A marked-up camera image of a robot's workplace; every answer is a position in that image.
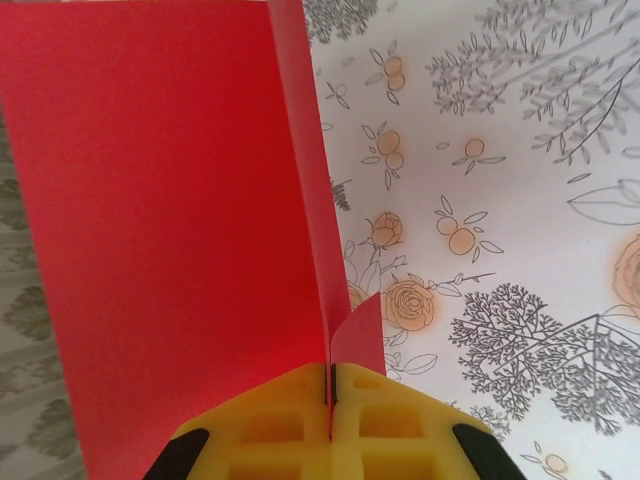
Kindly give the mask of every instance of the red paper flap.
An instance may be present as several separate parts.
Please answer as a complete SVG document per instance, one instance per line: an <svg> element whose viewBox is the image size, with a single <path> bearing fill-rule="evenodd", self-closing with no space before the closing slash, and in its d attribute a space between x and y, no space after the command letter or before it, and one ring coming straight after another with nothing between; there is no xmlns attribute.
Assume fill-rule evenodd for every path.
<svg viewBox="0 0 640 480"><path fill-rule="evenodd" d="M331 340L333 363L355 363L387 375L382 347L380 294L360 305L336 331Z"/></svg>
<svg viewBox="0 0 640 480"><path fill-rule="evenodd" d="M89 478L140 478L185 419L324 359L267 6L2 5L0 31Z"/></svg>
<svg viewBox="0 0 640 480"><path fill-rule="evenodd" d="M269 0L280 75L311 232L320 306L329 341L351 313L340 235L330 189L302 0Z"/></svg>

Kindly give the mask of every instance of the tree illustration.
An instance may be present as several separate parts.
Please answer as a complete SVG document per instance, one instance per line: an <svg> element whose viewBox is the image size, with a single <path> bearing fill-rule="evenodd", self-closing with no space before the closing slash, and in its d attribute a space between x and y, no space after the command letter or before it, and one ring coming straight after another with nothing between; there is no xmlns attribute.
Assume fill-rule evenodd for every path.
<svg viewBox="0 0 640 480"><path fill-rule="evenodd" d="M348 40L367 31L367 22L378 13L378 0L303 0L309 42L330 43L335 34Z"/></svg>
<svg viewBox="0 0 640 480"><path fill-rule="evenodd" d="M624 116L640 112L633 96L640 88L640 42L619 40L609 55L591 52L637 26L640 12L628 8L629 0L496 3L476 16L480 33L427 65L440 112L492 114L519 85L520 101L528 103L523 118L548 125L532 148L568 165L578 159L589 165L593 147L609 153L610 134L626 134Z"/></svg>
<svg viewBox="0 0 640 480"><path fill-rule="evenodd" d="M449 340L465 350L459 363L472 391L490 393L514 420L546 389L565 420L598 433L640 426L640 334L618 327L613 311L564 326L546 307L518 285L465 295Z"/></svg>

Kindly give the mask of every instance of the rose illustration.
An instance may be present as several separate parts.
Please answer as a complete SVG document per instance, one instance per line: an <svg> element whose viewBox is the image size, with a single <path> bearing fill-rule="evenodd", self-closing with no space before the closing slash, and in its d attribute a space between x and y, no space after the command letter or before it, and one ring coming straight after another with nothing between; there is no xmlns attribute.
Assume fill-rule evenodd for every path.
<svg viewBox="0 0 640 480"><path fill-rule="evenodd" d="M640 235L627 245L616 263L613 290L640 319Z"/></svg>
<svg viewBox="0 0 640 480"><path fill-rule="evenodd" d="M362 290L357 285L354 285L352 282L348 282L347 286L349 287L349 301L351 302L351 311L354 311L360 305L362 305L365 300L369 298L369 295Z"/></svg>
<svg viewBox="0 0 640 480"><path fill-rule="evenodd" d="M396 328L421 330L435 316L433 293L413 280L393 283L380 298L383 318Z"/></svg>
<svg viewBox="0 0 640 480"><path fill-rule="evenodd" d="M371 229L371 241L376 248L387 248L400 241L402 223L394 213L386 212L378 217Z"/></svg>

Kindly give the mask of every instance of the black rubber corner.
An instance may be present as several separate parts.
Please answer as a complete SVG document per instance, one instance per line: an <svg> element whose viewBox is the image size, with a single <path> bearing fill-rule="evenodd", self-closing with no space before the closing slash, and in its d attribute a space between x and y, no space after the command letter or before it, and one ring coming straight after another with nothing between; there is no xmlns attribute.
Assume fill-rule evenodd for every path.
<svg viewBox="0 0 640 480"><path fill-rule="evenodd" d="M527 480L493 435L464 423L453 434L480 480Z"/></svg>
<svg viewBox="0 0 640 480"><path fill-rule="evenodd" d="M209 432L198 428L174 438L164 447L143 480L187 480Z"/></svg>

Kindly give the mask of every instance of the flower illustration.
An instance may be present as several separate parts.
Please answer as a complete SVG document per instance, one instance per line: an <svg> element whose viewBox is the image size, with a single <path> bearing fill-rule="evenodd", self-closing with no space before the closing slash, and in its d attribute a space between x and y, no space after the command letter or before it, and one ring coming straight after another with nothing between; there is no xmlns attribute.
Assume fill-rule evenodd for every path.
<svg viewBox="0 0 640 480"><path fill-rule="evenodd" d="M384 182L387 190L391 188L392 178L400 179L400 170L404 166L404 157L400 150L400 135L394 130L386 130L387 122L382 124L374 131L367 125L362 125L367 138L374 140L375 144L369 146L369 151L373 156L365 157L360 160L365 165L375 165L384 160L385 172Z"/></svg>
<svg viewBox="0 0 640 480"><path fill-rule="evenodd" d="M441 149L439 145L444 145L444 143L439 143L436 148ZM483 157L480 158L480 155L484 153L485 143L479 138L472 138L469 140L464 147L464 157L459 158L452 165L467 165L467 169L464 174L468 175L471 173L471 170L476 166L476 164L480 165L495 165L496 163L502 163L506 160L507 157Z"/></svg>
<svg viewBox="0 0 640 480"><path fill-rule="evenodd" d="M466 255L473 250L471 262L476 263L480 258L481 249L490 253L504 253L500 247L488 240L480 240L476 238L478 234L483 234L484 230L476 225L484 219L487 212L476 212L469 215L462 222L462 226L458 223L453 215L453 207L449 200L442 195L440 197L442 208L444 210L436 210L436 214L440 216L436 222L436 229L440 235L444 235L449 240L449 250L455 255Z"/></svg>
<svg viewBox="0 0 640 480"><path fill-rule="evenodd" d="M380 294L382 317L392 326L410 332L431 324L436 314L433 293L415 275L394 283Z"/></svg>
<svg viewBox="0 0 640 480"><path fill-rule="evenodd" d="M387 47L386 58L384 58L376 49L369 49L369 53L371 53L373 61L382 67L382 72L374 73L364 82L364 84L367 86L374 85L384 79L387 85L387 98L391 103L400 105L395 92L399 92L404 88L405 83L407 83L407 78L404 75L402 58L396 55L397 48L398 42L393 40Z"/></svg>
<svg viewBox="0 0 640 480"><path fill-rule="evenodd" d="M640 318L640 235L627 245L616 262L613 290Z"/></svg>
<svg viewBox="0 0 640 480"><path fill-rule="evenodd" d="M371 226L371 241L374 247L387 248L400 242L402 236L402 222L391 212L380 215Z"/></svg>
<svg viewBox="0 0 640 480"><path fill-rule="evenodd" d="M351 311L353 311L360 305L362 305L369 298L369 295L367 295L367 293L362 290L362 288L352 282L348 282L347 286L349 287L349 302L351 302Z"/></svg>
<svg viewBox="0 0 640 480"><path fill-rule="evenodd" d="M542 448L538 442L533 442L534 448L536 452L540 455L525 455L521 454L520 456L524 458L526 461L535 463L540 465L542 470L552 478L557 480L567 480L567 477L563 475L569 470L569 466L567 462L559 455L555 453L551 453L548 455L541 455Z"/></svg>

